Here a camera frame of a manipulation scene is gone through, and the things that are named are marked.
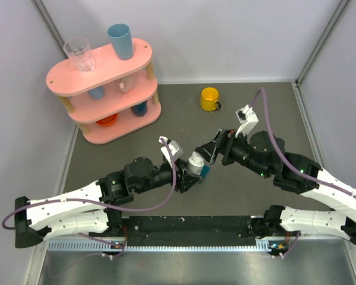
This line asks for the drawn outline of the white pill bottle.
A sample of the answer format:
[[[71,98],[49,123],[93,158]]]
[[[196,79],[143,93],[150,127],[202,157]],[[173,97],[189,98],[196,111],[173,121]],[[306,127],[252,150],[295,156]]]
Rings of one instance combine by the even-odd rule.
[[[187,171],[194,175],[200,175],[205,165],[204,161],[204,158],[194,151],[188,158],[186,165]]]

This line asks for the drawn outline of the teal pill organizer box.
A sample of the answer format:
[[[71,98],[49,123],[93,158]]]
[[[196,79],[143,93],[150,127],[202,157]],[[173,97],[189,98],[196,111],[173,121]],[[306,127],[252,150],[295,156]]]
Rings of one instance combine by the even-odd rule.
[[[201,173],[200,173],[201,179],[200,179],[200,181],[198,182],[198,184],[201,184],[201,183],[204,181],[204,179],[205,179],[205,177],[207,176],[209,170],[210,170],[210,167],[209,167],[209,166],[206,166],[206,165],[202,168]]]

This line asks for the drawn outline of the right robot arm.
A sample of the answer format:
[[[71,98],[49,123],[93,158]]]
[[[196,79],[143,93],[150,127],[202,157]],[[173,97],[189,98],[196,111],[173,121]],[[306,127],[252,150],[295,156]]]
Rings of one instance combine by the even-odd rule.
[[[344,184],[306,156],[287,152],[279,156],[266,131],[247,137],[237,136],[232,129],[220,129],[213,140],[195,150],[209,164],[222,155],[224,166],[237,162],[263,178],[273,177],[273,185],[281,190],[329,206],[327,211],[309,211],[272,205],[263,217],[249,222],[250,233],[257,238],[320,233],[356,245],[356,191],[341,192]]]

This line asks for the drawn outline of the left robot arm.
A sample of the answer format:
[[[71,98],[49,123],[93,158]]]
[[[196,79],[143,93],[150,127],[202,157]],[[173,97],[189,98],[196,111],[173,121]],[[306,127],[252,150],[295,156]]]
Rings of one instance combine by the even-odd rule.
[[[153,165],[139,157],[123,170],[113,172],[89,185],[39,200],[15,200],[15,247],[29,248],[62,235],[76,233],[116,236],[123,229],[124,204],[164,185],[184,193],[202,180],[204,159],[193,153],[188,161],[177,159],[174,166],[164,160]]]

